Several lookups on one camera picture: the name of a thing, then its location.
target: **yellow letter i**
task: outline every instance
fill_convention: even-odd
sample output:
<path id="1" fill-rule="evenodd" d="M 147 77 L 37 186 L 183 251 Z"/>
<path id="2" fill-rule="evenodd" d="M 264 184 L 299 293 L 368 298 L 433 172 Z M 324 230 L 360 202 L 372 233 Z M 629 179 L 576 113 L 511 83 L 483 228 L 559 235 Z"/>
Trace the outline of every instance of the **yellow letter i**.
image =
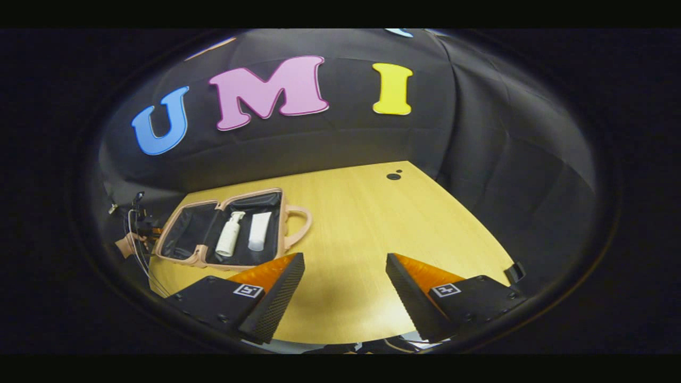
<path id="1" fill-rule="evenodd" d="M 407 79 L 413 72 L 387 63 L 375 63 L 372 67 L 381 74 L 381 95 L 374 104 L 374 112 L 402 116 L 411 113 L 411 106 L 407 104 Z"/>

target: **wire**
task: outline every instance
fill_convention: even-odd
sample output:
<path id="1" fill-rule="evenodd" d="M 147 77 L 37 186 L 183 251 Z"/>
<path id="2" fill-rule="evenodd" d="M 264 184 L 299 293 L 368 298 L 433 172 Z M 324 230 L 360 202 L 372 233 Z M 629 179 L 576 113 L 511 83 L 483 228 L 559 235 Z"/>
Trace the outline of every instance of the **wire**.
<path id="1" fill-rule="evenodd" d="M 394 348 L 395 350 L 400 350 L 400 351 L 406 352 L 406 353 L 408 353 L 408 354 L 414 353 L 414 351 L 405 350 L 404 348 L 399 348 L 399 347 L 397 347 L 397 346 L 391 344 L 390 342 L 387 341 L 387 339 L 384 339 L 383 341 L 385 342 L 385 344 L 387 344 L 389 347 Z"/>
<path id="2" fill-rule="evenodd" d="M 137 237 L 137 242 L 140 244 L 140 249 L 141 249 L 142 248 L 142 241 L 140 240 L 139 236 Z M 163 287 L 161 282 L 154 275 L 154 272 L 151 271 L 151 267 L 149 267 L 149 263 L 146 261 L 144 254 L 142 254 L 142 261 L 144 261 L 144 265 L 146 266 L 146 270 L 149 272 L 149 279 L 151 279 L 152 281 L 156 281 L 158 283 L 157 286 L 160 287 L 161 289 L 163 289 L 163 292 L 166 293 L 169 296 L 170 292 L 168 292 L 168 290 Z"/>
<path id="3" fill-rule="evenodd" d="M 128 217 L 127 217 L 128 218 L 128 229 L 129 229 L 130 233 L 132 233 L 132 219 L 130 218 L 130 215 L 131 215 L 132 212 L 133 212 L 133 210 L 130 209 L 130 211 L 128 211 Z M 132 241 L 132 245 L 133 245 L 133 250 L 135 251 L 135 259 L 137 260 L 138 264 L 140 265 L 140 268 L 142 269 L 142 271 L 144 271 L 144 274 L 146 275 L 146 277 L 149 278 L 151 283 L 153 283 L 159 289 L 159 292 L 162 295 L 164 295 L 164 298 L 169 297 L 170 294 L 168 294 L 168 291 L 165 288 L 163 288 L 162 286 L 160 286 L 161 285 L 160 282 L 157 283 L 157 281 L 155 281 L 156 278 L 152 278 L 149 275 L 149 273 L 147 272 L 147 270 L 144 268 L 144 266 L 142 266 L 142 259 L 140 258 L 140 253 L 137 250 L 137 246 L 136 246 L 134 240 Z"/>
<path id="4" fill-rule="evenodd" d="M 431 343 L 431 342 L 424 342 L 424 341 L 412 341 L 412 340 L 409 340 L 409 339 L 405 339 L 405 340 L 408 341 L 409 343 L 432 344 L 432 345 L 438 345 L 438 344 L 441 344 L 441 343 L 445 343 L 446 341 L 449 341 L 449 340 L 444 340 L 444 341 Z"/>

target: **bag handle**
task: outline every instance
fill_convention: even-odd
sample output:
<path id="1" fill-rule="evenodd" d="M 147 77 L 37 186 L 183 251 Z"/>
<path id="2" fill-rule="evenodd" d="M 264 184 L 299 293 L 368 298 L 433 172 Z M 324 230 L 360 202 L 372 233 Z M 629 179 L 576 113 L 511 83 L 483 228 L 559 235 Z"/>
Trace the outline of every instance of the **bag handle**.
<path id="1" fill-rule="evenodd" d="M 305 214 L 306 221 L 305 224 L 303 225 L 300 230 L 291 235 L 291 236 L 286 236 L 284 237 L 284 248 L 286 250 L 290 249 L 291 246 L 295 245 L 296 242 L 300 241 L 302 237 L 305 236 L 308 230 L 310 230 L 310 226 L 312 225 L 312 213 L 304 207 L 300 206 L 294 206 L 294 205 L 286 205 L 286 213 L 303 213 Z"/>

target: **cable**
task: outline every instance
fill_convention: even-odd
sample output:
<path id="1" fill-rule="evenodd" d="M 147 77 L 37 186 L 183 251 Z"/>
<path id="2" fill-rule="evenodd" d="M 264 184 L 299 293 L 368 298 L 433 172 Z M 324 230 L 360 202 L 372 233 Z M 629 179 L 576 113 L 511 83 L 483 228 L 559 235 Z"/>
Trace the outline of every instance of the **cable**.
<path id="1" fill-rule="evenodd" d="M 142 248 L 142 241 L 139 238 L 139 235 L 137 237 L 137 242 L 140 244 L 140 249 Z M 154 272 L 151 271 L 151 267 L 149 267 L 149 263 L 147 263 L 146 258 L 144 257 L 144 254 L 142 254 L 142 261 L 144 261 L 144 265 L 146 266 L 146 270 L 149 272 L 150 279 L 153 281 L 156 281 L 158 284 L 157 286 L 163 289 L 163 292 L 166 293 L 168 296 L 170 296 L 170 292 L 168 292 L 168 289 L 164 288 L 161 282 L 156 278 L 154 275 Z"/>
<path id="2" fill-rule="evenodd" d="M 130 230 L 132 232 L 132 224 L 131 223 L 132 223 L 132 221 L 130 220 L 130 216 L 128 214 L 128 226 L 130 227 Z M 139 242 L 140 248 L 142 248 L 141 240 L 139 238 L 137 238 L 136 241 Z M 144 274 L 146 274 L 146 276 L 149 278 L 151 283 L 153 283 L 159 289 L 159 291 L 162 292 L 165 295 L 164 298 L 167 298 L 168 296 L 170 296 L 170 293 L 168 292 L 168 290 L 163 287 L 161 282 L 153 275 L 153 273 L 149 269 L 149 264 L 146 263 L 146 258 L 144 257 L 144 254 L 142 254 L 141 251 L 138 251 L 137 247 L 135 246 L 135 239 L 132 240 L 132 244 L 133 244 L 133 247 L 135 248 L 136 259 L 138 261 L 138 264 L 140 265 L 140 267 L 144 271 Z M 144 262 L 144 264 L 146 265 L 146 269 L 142 266 L 141 261 Z"/>
<path id="3" fill-rule="evenodd" d="M 408 341 L 409 343 L 432 344 L 432 345 L 439 345 L 441 343 L 445 343 L 446 341 L 448 341 L 448 339 L 447 339 L 447 340 L 444 340 L 444 341 L 431 343 L 431 342 L 424 342 L 424 341 L 412 341 L 412 340 L 409 340 L 409 339 L 405 339 L 405 340 Z"/>
<path id="4" fill-rule="evenodd" d="M 130 227 L 130 231 L 129 231 L 130 233 L 132 233 L 132 227 L 129 225 L 130 219 L 127 220 L 128 224 L 126 224 L 126 217 L 130 218 L 130 213 L 132 212 L 132 209 L 128 210 L 127 215 L 124 212 L 122 212 L 121 209 L 119 209 L 119 211 L 121 212 L 121 215 L 123 216 L 123 238 L 125 238 L 125 240 L 127 241 L 128 246 L 130 246 L 130 248 L 135 251 L 135 261 L 137 261 L 137 265 L 146 274 L 146 271 L 144 271 L 144 267 L 142 266 L 142 263 L 140 262 L 140 259 L 137 256 L 137 249 L 135 248 L 134 243 L 128 237 L 128 227 Z"/>
<path id="5" fill-rule="evenodd" d="M 130 218 L 130 215 L 131 215 L 132 212 L 133 212 L 133 210 L 130 209 L 130 211 L 128 211 L 128 217 L 127 217 L 128 218 L 128 229 L 129 229 L 130 233 L 132 233 L 132 220 Z M 152 277 L 146 271 L 144 266 L 142 266 L 142 260 L 140 258 L 140 254 L 138 253 L 137 246 L 135 245 L 135 241 L 132 241 L 132 245 L 133 245 L 133 250 L 135 251 L 135 259 L 137 260 L 138 264 L 140 265 L 140 268 L 142 269 L 142 271 L 144 271 L 144 274 L 146 275 L 146 277 L 149 278 L 149 280 L 159 289 L 159 292 L 162 295 L 164 295 L 164 298 L 169 297 L 170 294 L 168 294 L 168 291 L 165 288 L 161 287 L 160 282 L 157 283 L 155 281 L 155 278 L 152 279 Z"/>
<path id="6" fill-rule="evenodd" d="M 406 352 L 407 354 L 413 354 L 414 353 L 414 351 L 405 350 L 404 348 L 399 348 L 395 345 L 392 345 L 390 342 L 387 341 L 387 339 L 384 339 L 383 341 L 385 342 L 385 344 L 387 344 L 389 347 L 394 348 L 395 350 L 400 350 L 402 352 Z"/>

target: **cosmetic bag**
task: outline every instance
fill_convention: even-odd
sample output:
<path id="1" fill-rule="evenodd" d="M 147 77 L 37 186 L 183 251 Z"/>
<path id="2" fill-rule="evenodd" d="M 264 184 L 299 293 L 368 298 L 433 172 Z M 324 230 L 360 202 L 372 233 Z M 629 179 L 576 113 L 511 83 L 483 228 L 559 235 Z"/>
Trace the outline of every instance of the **cosmetic bag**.
<path id="1" fill-rule="evenodd" d="M 240 228 L 230 257 L 216 253 L 216 246 L 232 213 L 246 214 L 238 222 Z M 249 249 L 253 215 L 271 213 L 261 251 Z M 306 221 L 295 234 L 287 236 L 289 214 L 301 213 Z M 196 267 L 243 271 L 286 254 L 300 241 L 312 224 L 312 214 L 305 208 L 289 205 L 281 188 L 241 194 L 219 202 L 206 200 L 186 204 L 178 209 L 154 246 L 152 254 L 171 262 Z"/>

